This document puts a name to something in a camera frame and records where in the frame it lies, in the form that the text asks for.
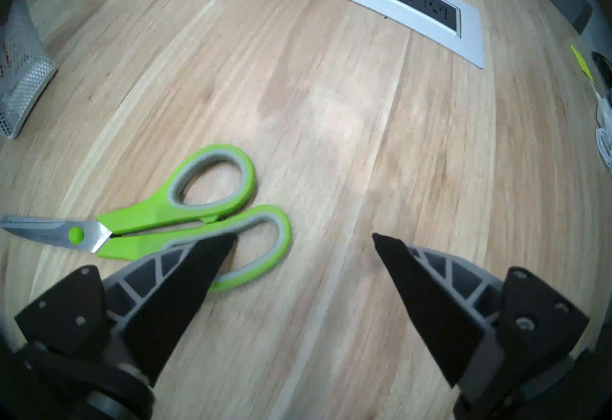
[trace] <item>metal mesh basket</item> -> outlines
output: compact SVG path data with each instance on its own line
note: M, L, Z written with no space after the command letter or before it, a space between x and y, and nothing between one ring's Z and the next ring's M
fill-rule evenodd
M1 134L17 136L55 71L55 63L34 29L26 0L15 0L7 23L0 26Z

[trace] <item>bolt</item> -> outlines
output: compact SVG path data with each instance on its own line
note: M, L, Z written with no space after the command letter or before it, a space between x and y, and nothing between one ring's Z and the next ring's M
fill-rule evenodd
M557 303L554 304L554 308L563 311L565 314L570 312L570 307L563 303L563 301L557 301Z
M533 331L536 328L536 324L525 316L517 318L516 324L522 331Z

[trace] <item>scissor blade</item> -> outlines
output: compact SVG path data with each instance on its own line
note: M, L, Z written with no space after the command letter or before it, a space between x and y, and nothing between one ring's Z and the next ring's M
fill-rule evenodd
M4 216L0 219L0 227L6 232L30 241L85 252L96 252L112 233L95 220L45 219L42 217ZM72 228L82 229L82 232L79 230L73 232L75 241L81 239L78 237L79 232L82 234L80 243L70 241L69 234Z

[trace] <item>wood grain surface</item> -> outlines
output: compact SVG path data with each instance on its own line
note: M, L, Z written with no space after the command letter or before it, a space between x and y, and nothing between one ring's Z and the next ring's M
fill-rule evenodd
M0 214L90 217L150 195L216 142L257 169L288 258L209 296L154 417L446 419L446 385L377 257L377 231L503 278L534 271L592 319L612 285L612 181L596 100L547 0L464 0L485 69L347 0L27 0L59 71L0 140ZM189 201L229 191L218 168ZM273 230L241 237L234 267ZM125 263L0 232L5 335L75 268Z

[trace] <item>white cable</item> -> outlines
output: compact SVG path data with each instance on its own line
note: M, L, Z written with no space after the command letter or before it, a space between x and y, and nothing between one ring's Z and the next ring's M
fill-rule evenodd
M603 128L598 128L595 131L595 139L597 140L597 148L605 165L612 171L612 138Z
M597 93L595 86L593 90L597 96L597 123L600 128L595 131L595 140L597 142L597 148L603 163L610 169L612 174L612 109L608 103L608 99L602 99Z

